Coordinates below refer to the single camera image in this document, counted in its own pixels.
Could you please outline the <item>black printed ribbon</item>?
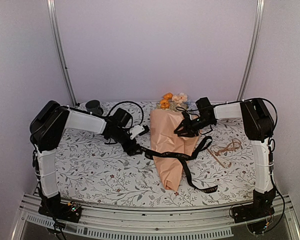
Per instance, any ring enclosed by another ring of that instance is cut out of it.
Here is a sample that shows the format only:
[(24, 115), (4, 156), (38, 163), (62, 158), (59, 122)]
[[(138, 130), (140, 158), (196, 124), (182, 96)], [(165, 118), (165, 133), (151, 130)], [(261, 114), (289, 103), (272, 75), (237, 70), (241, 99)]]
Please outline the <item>black printed ribbon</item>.
[(198, 157), (198, 154), (202, 151), (207, 150), (208, 147), (212, 144), (212, 142), (213, 142), (213, 139), (211, 136), (205, 136), (201, 140), (199, 145), (194, 149), (194, 151), (192, 152), (191, 155), (187, 155), (185, 153), (180, 153), (180, 152), (171, 152), (171, 151), (166, 151), (166, 152), (160, 153), (160, 152), (145, 148), (143, 146), (140, 146), (140, 150), (142, 152), (144, 152), (144, 156), (150, 160), (153, 160), (153, 157), (177, 159), (183, 167), (183, 171), (185, 173), (185, 177), (186, 177), (188, 185), (193, 187), (195, 190), (201, 191), (205, 194), (211, 194), (211, 193), (215, 193), (218, 190), (218, 186), (215, 185), (215, 186), (208, 187), (208, 188), (198, 188), (197, 186), (195, 186), (193, 184), (192, 174), (188, 167), (187, 161), (195, 160)]

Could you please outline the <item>peach wrapping paper sheet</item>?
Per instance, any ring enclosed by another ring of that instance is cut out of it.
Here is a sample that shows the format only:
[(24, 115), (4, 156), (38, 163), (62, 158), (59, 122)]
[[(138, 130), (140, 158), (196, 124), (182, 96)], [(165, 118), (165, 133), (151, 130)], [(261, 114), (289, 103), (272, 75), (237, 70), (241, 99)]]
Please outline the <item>peach wrapping paper sheet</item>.
[[(180, 112), (154, 109), (150, 112), (150, 147), (158, 153), (174, 152), (191, 155), (198, 136), (179, 137), (174, 130), (184, 119)], [(176, 158), (153, 158), (160, 180), (166, 190), (178, 191), (183, 166)]]

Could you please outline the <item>orange fake flower stem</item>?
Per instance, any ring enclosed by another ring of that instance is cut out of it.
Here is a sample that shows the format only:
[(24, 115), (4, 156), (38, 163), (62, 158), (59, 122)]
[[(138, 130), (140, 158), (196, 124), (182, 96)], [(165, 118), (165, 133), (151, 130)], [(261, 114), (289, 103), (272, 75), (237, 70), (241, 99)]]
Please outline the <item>orange fake flower stem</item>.
[(188, 95), (181, 92), (179, 94), (166, 93), (159, 102), (161, 109), (176, 109), (177, 107), (185, 107), (188, 101)]

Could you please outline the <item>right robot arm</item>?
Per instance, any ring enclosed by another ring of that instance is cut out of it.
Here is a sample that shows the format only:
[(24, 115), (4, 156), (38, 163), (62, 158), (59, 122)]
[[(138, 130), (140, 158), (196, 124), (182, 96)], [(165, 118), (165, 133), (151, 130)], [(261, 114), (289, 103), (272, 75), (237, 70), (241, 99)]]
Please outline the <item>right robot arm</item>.
[(248, 208), (252, 218), (259, 218), (268, 210), (277, 191), (273, 180), (273, 134), (278, 119), (271, 116), (266, 102), (257, 97), (212, 105), (207, 97), (202, 97), (195, 103), (199, 116), (191, 119), (190, 110), (183, 110), (183, 120), (174, 130), (179, 137), (192, 138), (219, 120), (242, 119), (244, 133), (252, 145), (256, 173), (253, 203)]

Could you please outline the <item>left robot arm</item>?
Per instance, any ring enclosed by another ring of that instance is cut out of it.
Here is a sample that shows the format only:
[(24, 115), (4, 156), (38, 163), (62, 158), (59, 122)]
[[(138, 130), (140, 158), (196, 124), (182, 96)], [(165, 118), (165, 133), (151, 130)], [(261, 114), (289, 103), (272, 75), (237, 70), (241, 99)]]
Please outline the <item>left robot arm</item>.
[(131, 131), (130, 114), (119, 108), (98, 116), (49, 101), (30, 125), (33, 167), (53, 216), (64, 213), (57, 200), (153, 207), (153, 164), (142, 155)]

